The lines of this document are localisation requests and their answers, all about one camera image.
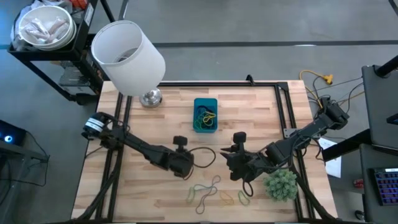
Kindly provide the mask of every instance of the white lamp shade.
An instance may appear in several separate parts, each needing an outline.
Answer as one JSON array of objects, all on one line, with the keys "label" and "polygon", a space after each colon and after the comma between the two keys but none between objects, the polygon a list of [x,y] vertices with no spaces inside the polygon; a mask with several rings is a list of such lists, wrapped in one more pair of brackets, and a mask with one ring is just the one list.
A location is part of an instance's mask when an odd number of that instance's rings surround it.
[{"label": "white lamp shade", "polygon": [[166,70],[162,55],[131,21],[103,27],[95,35],[91,52],[115,87],[127,96],[153,90]]}]

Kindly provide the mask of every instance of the white bowl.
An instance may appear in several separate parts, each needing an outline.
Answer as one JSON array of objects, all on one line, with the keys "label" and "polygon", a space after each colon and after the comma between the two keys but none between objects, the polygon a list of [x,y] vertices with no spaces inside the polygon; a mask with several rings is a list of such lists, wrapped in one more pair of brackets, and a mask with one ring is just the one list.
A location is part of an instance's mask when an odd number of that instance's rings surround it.
[{"label": "white bowl", "polygon": [[60,41],[65,41],[65,38],[68,38],[71,36],[71,33],[73,33],[73,19],[69,15],[69,13],[62,9],[61,7],[58,6],[42,6],[42,7],[37,7],[31,11],[29,11],[27,14],[22,17],[19,27],[24,27],[26,24],[31,19],[38,18],[43,24],[46,24],[48,22],[55,21],[57,17],[66,19],[67,22],[69,22],[69,29],[67,33],[57,40],[56,42],[49,43],[49,44],[36,44],[35,43],[35,38],[28,35],[26,32],[21,32],[21,38],[24,39],[26,42],[29,44],[32,44],[34,47],[45,47],[46,49],[52,48],[54,46],[57,46],[57,43]]},{"label": "white bowl", "polygon": [[65,39],[57,41],[57,44],[55,46],[52,46],[52,47],[35,46],[35,47],[37,49],[40,49],[40,50],[57,50],[57,49],[60,49],[60,48],[62,48],[64,46],[68,45],[75,38],[76,33],[77,33],[77,27],[76,27],[75,22],[73,22],[73,32],[71,32],[70,35],[68,35],[68,37],[66,37]]}]

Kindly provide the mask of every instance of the blue plastic bin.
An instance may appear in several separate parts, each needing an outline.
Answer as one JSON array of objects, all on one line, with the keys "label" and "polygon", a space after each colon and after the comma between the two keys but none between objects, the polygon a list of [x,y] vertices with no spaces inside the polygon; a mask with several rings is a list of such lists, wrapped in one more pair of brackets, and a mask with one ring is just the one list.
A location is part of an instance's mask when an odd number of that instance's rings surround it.
[{"label": "blue plastic bin", "polygon": [[[198,119],[198,116],[200,115],[200,111],[204,107],[206,107],[206,111],[210,110],[212,111],[216,117],[213,118],[213,124],[208,127],[203,125],[199,125],[200,123],[195,121]],[[218,113],[217,113],[217,99],[214,98],[196,98],[193,101],[193,130],[196,131],[197,133],[214,133],[217,130],[218,127]]]}]

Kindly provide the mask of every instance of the blue light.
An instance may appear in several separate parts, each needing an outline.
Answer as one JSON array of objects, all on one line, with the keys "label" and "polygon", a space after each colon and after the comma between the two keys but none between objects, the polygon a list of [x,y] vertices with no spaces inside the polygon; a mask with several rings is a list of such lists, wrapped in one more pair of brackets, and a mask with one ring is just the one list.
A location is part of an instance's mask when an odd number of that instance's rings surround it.
[{"label": "blue light", "polygon": [[6,136],[4,137],[5,142],[10,143],[12,141],[12,137],[11,136]]}]

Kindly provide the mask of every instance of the teal container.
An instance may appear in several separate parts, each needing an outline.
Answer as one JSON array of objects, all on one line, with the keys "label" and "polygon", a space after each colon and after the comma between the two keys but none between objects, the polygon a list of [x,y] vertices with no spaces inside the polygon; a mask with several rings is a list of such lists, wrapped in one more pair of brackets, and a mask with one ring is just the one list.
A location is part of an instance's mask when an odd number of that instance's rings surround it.
[{"label": "teal container", "polygon": [[197,133],[214,133],[218,127],[217,99],[196,98],[193,101],[193,130]]}]

